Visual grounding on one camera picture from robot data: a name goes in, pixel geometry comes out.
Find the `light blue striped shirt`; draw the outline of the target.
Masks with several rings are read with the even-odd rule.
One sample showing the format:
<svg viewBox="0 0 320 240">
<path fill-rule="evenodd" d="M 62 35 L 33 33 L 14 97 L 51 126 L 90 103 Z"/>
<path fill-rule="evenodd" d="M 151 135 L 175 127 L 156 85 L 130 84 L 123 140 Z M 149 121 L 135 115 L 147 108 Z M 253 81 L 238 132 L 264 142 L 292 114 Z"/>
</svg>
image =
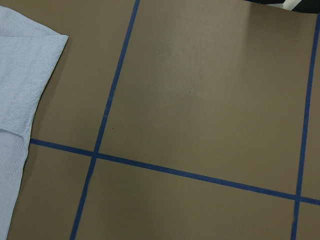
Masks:
<svg viewBox="0 0 320 240">
<path fill-rule="evenodd" d="M 59 34 L 0 8 L 0 235 L 9 229 L 39 100 L 65 48 Z"/>
</svg>

